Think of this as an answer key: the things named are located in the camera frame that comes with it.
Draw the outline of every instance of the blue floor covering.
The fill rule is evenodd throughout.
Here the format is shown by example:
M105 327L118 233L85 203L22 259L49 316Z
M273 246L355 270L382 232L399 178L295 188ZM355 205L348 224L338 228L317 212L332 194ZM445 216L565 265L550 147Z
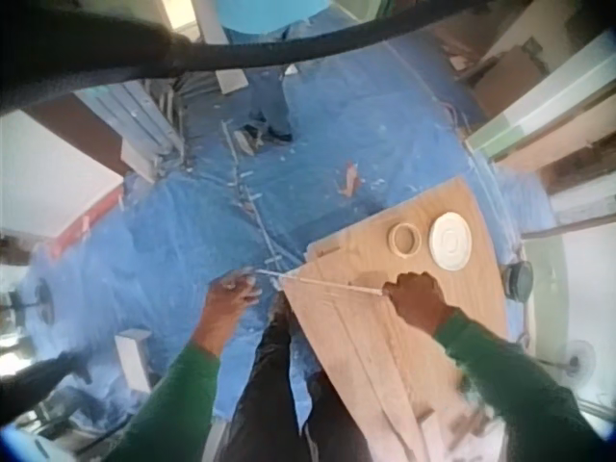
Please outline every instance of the blue floor covering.
M314 18L311 33L347 24L341 13L327 11ZM108 429L142 403L143 396L126 387L114 335L150 330L150 366L164 373L191 335L208 282L228 270L295 268L310 242L457 175L475 194L500 262L514 258L521 231L553 225L534 176L496 171L459 142L441 102L456 108L459 123L479 122L482 114L428 35L403 36L299 70L285 82L295 128L291 146L236 163L221 123L230 130L244 123L247 92L198 95L186 102L192 172L173 171L140 200L129 188L125 207L113 209L60 261L35 256L22 290L30 293L44 277L57 310L52 327L36 316L27 319L39 358L68 349L94 353L91 385L72 377L63 382L103 404L75 416L82 426ZM349 163L362 179L352 198L339 192ZM246 211L250 201L256 216ZM280 258L266 263L272 253ZM272 289L267 280L262 284L262 302L243 316L222 355L215 413L224 418L233 414L267 321ZM506 310L515 338L522 306L508 303ZM310 409L303 377L315 367L305 341L295 341L291 379L301 421Z

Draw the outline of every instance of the fan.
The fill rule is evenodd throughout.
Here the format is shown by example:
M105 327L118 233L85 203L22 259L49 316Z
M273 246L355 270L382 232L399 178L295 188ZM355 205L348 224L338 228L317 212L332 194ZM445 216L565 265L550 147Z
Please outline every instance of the fan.
M588 383L597 367L595 349L588 342L574 340L563 347L562 357L564 361L561 363L544 359L537 361L559 370L558 382L573 391Z

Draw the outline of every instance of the person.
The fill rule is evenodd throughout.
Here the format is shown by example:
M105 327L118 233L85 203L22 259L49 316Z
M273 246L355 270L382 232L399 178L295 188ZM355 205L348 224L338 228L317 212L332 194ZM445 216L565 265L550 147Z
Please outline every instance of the person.
M217 0L218 19L229 42L272 43L298 35L301 22L325 10L328 0ZM250 91L248 123L235 132L240 148L249 155L264 141L293 141L289 106L282 88L286 66L245 69Z
M383 293L402 319L444 348L502 416L508 461L599 460L603 441L580 414L573 394L517 346L447 305L433 277L401 274L384 285ZM107 460L200 460L220 353L258 296L255 278L248 274L212 284L191 340ZM313 408L299 430L289 382L289 317L280 294L220 461L370 461L366 440L323 373L308 381Z
M46 399L70 373L91 384L86 354L63 352L0 378L0 428Z

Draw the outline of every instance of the green shirt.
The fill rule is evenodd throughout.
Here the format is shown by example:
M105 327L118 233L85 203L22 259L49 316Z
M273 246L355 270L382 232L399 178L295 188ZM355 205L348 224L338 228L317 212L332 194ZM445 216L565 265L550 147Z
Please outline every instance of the green shirt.
M520 349L460 310L435 337L508 427L510 462L593 460L603 445L573 394ZM216 394L219 361L188 344L131 421L109 461L200 460Z

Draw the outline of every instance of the hand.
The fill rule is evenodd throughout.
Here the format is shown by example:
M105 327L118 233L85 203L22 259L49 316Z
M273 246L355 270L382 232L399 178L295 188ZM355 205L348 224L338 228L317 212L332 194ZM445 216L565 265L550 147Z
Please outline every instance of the hand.
M220 357L242 313L259 301L261 289L255 283L256 278L249 269L232 271L213 281L192 341Z
M401 318L430 336L453 313L453 308L445 303L439 283L427 272L401 274L396 284L383 285L383 294L392 300Z

